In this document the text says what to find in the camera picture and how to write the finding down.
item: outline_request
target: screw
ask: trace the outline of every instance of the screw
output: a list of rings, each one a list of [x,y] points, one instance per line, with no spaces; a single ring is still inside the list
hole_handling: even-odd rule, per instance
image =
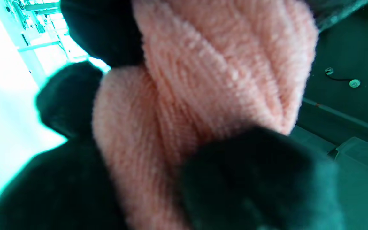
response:
[[[334,73],[334,70],[332,67],[329,67],[327,69],[325,69],[325,73],[326,75],[332,75]]]

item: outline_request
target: pink sweater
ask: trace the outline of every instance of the pink sweater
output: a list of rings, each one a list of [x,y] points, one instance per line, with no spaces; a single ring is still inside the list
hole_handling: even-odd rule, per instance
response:
[[[133,0],[145,64],[102,81],[93,128],[134,230],[186,230],[178,170],[256,124],[295,125],[318,32],[299,0]]]

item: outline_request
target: white wall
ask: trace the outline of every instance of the white wall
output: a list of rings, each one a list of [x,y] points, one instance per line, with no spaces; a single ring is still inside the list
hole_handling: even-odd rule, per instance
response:
[[[37,91],[0,21],[0,190],[30,157],[63,142],[39,123]]]

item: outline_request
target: wire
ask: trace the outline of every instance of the wire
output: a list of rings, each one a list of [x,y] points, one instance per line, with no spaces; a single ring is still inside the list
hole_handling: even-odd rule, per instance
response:
[[[327,69],[325,69],[325,75],[326,77],[330,78],[331,80],[334,80],[334,81],[351,81],[353,79],[348,79],[348,78],[345,78],[345,79],[337,79],[337,78],[333,78],[331,77],[331,75],[334,73],[334,70],[333,68],[329,67]]]
[[[349,78],[346,78],[346,79],[336,79],[336,78],[333,78],[333,77],[331,77],[330,75],[328,75],[327,73],[325,73],[325,75],[326,75],[326,77],[328,77],[328,78],[330,78],[331,80],[334,80],[334,81],[351,81],[351,80],[353,80],[353,79],[349,79]]]

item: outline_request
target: black cable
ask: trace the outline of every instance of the black cable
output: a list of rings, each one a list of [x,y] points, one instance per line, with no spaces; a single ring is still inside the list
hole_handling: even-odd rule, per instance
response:
[[[333,78],[333,77],[331,77],[331,75],[334,73],[334,70],[332,69],[332,68],[327,68],[326,70],[325,70],[325,75],[326,75],[326,77],[328,77],[328,78],[330,78],[331,80],[334,80],[334,81],[351,81],[351,80],[353,80],[353,79],[336,79],[336,78]]]
[[[328,77],[328,78],[330,78],[331,80],[335,80],[335,81],[351,81],[351,80],[353,80],[353,79],[336,79],[336,78],[333,78],[333,77],[331,77],[330,75],[328,75],[327,73],[325,73],[325,75],[326,75],[326,77]]]

